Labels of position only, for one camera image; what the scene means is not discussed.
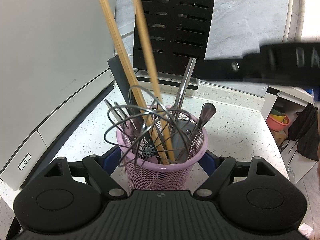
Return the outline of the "steel spoon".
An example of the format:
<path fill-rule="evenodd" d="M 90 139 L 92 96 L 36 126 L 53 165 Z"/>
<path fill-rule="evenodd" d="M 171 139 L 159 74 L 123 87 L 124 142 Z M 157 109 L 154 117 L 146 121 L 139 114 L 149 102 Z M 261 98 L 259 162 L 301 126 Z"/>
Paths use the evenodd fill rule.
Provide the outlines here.
<path fill-rule="evenodd" d="M 204 103 L 201 109 L 200 117 L 196 123 L 196 126 L 192 130 L 189 136 L 189 140 L 187 141 L 187 148 L 181 151 L 181 155 L 189 154 L 191 144 L 198 132 L 203 128 L 203 126 L 215 115 L 216 108 L 212 103 Z"/>

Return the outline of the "wooden handled fork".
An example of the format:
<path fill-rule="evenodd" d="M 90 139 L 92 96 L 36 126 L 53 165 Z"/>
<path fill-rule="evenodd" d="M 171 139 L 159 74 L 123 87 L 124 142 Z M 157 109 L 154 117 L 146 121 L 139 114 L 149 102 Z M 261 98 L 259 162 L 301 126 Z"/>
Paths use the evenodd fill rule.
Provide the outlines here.
<path fill-rule="evenodd" d="M 109 127 L 108 132 L 117 129 L 120 132 L 123 132 L 124 134 L 128 135 L 129 137 L 136 137 L 137 136 L 137 126 L 136 126 L 136 121 L 135 118 L 132 115 L 126 115 L 125 112 L 123 111 L 122 107 L 118 105 L 115 102 L 115 106 L 112 106 L 111 103 L 105 99 L 104 102 L 106 103 L 107 107 L 109 108 L 109 111 L 107 113 L 107 116 L 112 122 L 112 126 Z M 117 123 L 113 122 L 110 119 L 110 113 L 115 117 L 117 120 Z"/>

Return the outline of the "grey spatula handle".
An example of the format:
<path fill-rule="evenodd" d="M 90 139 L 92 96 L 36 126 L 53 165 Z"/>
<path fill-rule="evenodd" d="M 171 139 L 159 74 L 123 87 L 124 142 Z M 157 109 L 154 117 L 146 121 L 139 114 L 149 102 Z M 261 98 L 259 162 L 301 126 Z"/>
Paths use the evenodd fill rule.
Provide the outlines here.
<path fill-rule="evenodd" d="M 177 121 L 177 126 L 178 129 L 175 129 L 176 134 L 171 137 L 172 147 L 176 161 L 178 163 L 183 163 L 188 159 L 183 140 L 188 142 L 188 138 L 195 128 L 196 123 L 194 121 L 180 119 Z"/>

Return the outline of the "steel wire whisk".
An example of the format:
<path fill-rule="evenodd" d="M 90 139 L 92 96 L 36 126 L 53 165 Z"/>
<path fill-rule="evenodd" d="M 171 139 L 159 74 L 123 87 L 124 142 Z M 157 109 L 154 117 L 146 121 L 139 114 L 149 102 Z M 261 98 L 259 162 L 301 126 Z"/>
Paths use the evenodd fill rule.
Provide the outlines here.
<path fill-rule="evenodd" d="M 133 103 L 131 99 L 131 93 L 133 93 L 133 87 L 140 88 L 141 91 L 144 90 L 142 86 L 132 86 L 129 88 L 129 100 Z M 120 165 L 125 166 L 129 163 L 133 163 L 135 167 L 141 168 L 143 164 L 150 158 L 155 157 L 157 159 L 157 163 L 160 164 L 162 162 L 162 157 L 160 157 L 159 152 L 164 152 L 167 155 L 167 159 L 169 161 L 169 165 L 171 164 L 181 164 L 175 161 L 170 161 L 167 150 L 165 149 L 164 137 L 163 137 L 163 129 L 161 126 L 161 120 L 166 119 L 169 126 L 170 138 L 176 134 L 175 129 L 178 129 L 177 121 L 188 120 L 188 121 L 196 121 L 191 117 L 191 114 L 182 109 L 175 109 L 173 107 L 167 107 L 163 103 L 158 105 L 159 100 L 149 91 L 146 93 L 152 98 L 152 103 L 148 105 L 146 108 L 135 106 L 135 105 L 120 105 L 125 112 L 126 115 L 129 116 L 129 111 L 127 107 L 132 107 L 140 110 L 139 114 L 133 115 L 135 121 L 138 117 L 142 116 L 144 122 L 138 131 L 136 137 L 129 137 L 128 135 L 120 132 L 116 128 L 104 133 L 104 140 L 114 146 L 121 147 L 123 149 L 122 156 L 120 158 Z M 152 140 L 151 132 L 157 131 L 158 136 L 156 137 L 156 141 Z M 145 139 L 146 134 L 150 134 L 150 139 Z"/>

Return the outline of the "pink mesh utensil cup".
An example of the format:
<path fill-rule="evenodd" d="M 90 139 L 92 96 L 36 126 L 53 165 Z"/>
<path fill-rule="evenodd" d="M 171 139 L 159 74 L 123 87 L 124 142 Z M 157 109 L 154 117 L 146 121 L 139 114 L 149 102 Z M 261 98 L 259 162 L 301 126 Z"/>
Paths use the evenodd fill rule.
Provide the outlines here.
<path fill-rule="evenodd" d="M 203 127 L 192 142 L 190 158 L 181 164 L 158 164 L 155 157 L 148 159 L 141 168 L 133 163 L 125 168 L 129 186 L 133 190 L 181 190 L 193 166 L 204 156 L 208 146 L 208 134 Z"/>

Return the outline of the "grey handled peeler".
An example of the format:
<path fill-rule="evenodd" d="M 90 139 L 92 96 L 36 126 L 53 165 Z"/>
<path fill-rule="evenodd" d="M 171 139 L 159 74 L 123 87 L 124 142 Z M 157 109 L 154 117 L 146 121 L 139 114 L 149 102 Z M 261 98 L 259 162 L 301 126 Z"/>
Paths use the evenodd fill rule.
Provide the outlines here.
<path fill-rule="evenodd" d="M 135 105 L 137 106 L 135 97 L 133 96 L 133 93 L 131 93 L 131 99 L 133 101 L 133 103 L 131 103 L 131 101 L 129 100 L 129 82 L 127 80 L 127 77 L 125 75 L 125 72 L 123 70 L 119 55 L 116 55 L 112 58 L 110 58 L 108 61 L 108 66 L 116 80 L 116 83 L 122 93 L 122 96 L 126 102 L 127 105 Z M 132 107 L 127 107 L 127 110 L 129 111 L 129 115 L 136 115 L 140 113 L 139 109 L 136 108 L 132 108 Z M 142 127 L 144 120 L 142 118 L 142 116 L 138 117 L 135 121 L 135 125 L 138 128 L 138 131 L 140 132 L 140 129 Z M 150 134 L 146 134 L 145 135 L 145 139 L 148 140 L 150 139 Z"/>

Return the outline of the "wooden chopstick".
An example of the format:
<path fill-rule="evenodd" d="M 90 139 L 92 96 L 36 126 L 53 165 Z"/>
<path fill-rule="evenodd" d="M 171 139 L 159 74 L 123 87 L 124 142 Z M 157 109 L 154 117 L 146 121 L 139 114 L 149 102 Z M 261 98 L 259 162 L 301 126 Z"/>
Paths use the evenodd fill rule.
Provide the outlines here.
<path fill-rule="evenodd" d="M 125 47 L 124 47 L 123 41 L 121 39 L 119 30 L 117 28 L 110 4 L 109 4 L 108 0 L 99 0 L 99 2 L 102 7 L 107 26 L 109 28 L 112 40 L 114 42 L 115 48 L 117 50 L 119 59 L 121 61 L 121 64 L 122 64 L 124 73 L 127 77 L 127 80 L 129 82 L 129 85 L 130 85 L 130 87 L 138 85 L 137 78 L 133 72 L 132 64 L 131 64 L 129 57 L 127 55 L 127 52 L 125 50 Z M 133 95 L 135 97 L 135 100 L 136 100 L 136 103 L 138 104 L 138 106 L 144 107 L 144 108 L 147 107 L 146 101 L 144 99 L 144 96 L 143 96 L 140 88 L 133 87 Z M 151 137 L 152 137 L 153 141 L 157 140 L 156 139 L 157 136 L 158 136 L 158 133 L 156 130 L 154 132 L 151 132 Z M 160 157 L 163 158 L 162 159 L 163 164 L 169 165 L 167 155 L 164 152 L 159 152 L 159 155 L 160 155 Z"/>
<path fill-rule="evenodd" d="M 161 91 L 160 91 L 160 87 L 159 87 L 157 69 L 156 69 L 155 59 L 153 56 L 150 38 L 149 38 L 149 32 L 148 32 L 148 27 L 147 27 L 145 15 L 144 15 L 142 1 L 141 0 L 133 0 L 133 5 L 135 6 L 136 25 L 138 28 L 140 44 L 142 46 L 142 50 L 143 50 L 143 54 L 144 54 L 145 65 L 148 70 L 148 74 L 150 77 L 150 81 L 152 84 L 152 89 L 153 89 L 154 95 L 159 100 L 158 105 L 160 105 L 160 103 L 162 103 Z M 172 142 L 171 142 L 171 138 L 170 138 L 170 132 L 169 132 L 168 125 L 169 124 L 166 121 L 166 119 L 161 120 L 165 149 L 167 150 L 170 161 L 175 161 L 175 156 L 174 156 L 174 152 L 172 149 Z"/>

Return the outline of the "red plastic basin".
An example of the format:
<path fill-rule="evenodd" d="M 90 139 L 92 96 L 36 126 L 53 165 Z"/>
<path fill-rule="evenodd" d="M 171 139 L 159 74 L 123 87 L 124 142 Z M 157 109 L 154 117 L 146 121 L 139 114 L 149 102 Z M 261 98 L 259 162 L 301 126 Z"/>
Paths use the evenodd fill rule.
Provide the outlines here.
<path fill-rule="evenodd" d="M 280 116 L 280 115 L 269 114 L 266 119 L 266 123 L 269 129 L 279 132 L 279 131 L 282 131 L 287 126 L 289 126 L 290 120 L 286 115 Z"/>

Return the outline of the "black bag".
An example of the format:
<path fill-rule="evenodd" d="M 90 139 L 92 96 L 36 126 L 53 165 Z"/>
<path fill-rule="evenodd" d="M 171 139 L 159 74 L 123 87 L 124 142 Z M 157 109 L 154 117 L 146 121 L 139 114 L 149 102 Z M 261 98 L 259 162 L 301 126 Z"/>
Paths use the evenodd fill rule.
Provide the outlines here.
<path fill-rule="evenodd" d="M 319 161 L 318 108 L 308 104 L 288 129 L 288 136 L 279 147 L 279 152 L 287 148 L 289 141 L 295 141 L 297 152 L 302 156 Z"/>

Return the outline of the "black knife block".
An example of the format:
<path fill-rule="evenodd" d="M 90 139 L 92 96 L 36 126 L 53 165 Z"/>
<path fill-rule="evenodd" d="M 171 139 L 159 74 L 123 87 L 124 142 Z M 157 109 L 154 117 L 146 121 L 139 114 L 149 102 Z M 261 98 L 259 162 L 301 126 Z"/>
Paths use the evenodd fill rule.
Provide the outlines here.
<path fill-rule="evenodd" d="M 141 0 L 159 83 L 178 87 L 191 58 L 196 90 L 206 54 L 215 0 Z"/>

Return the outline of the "white countertop appliance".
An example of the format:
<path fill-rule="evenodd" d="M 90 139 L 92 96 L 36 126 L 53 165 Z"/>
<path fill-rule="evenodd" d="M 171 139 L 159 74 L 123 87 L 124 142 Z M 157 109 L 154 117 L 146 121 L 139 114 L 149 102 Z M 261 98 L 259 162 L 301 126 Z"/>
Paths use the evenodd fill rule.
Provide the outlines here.
<path fill-rule="evenodd" d="M 17 190 L 114 80 L 99 0 L 1 0 L 1 180 Z"/>

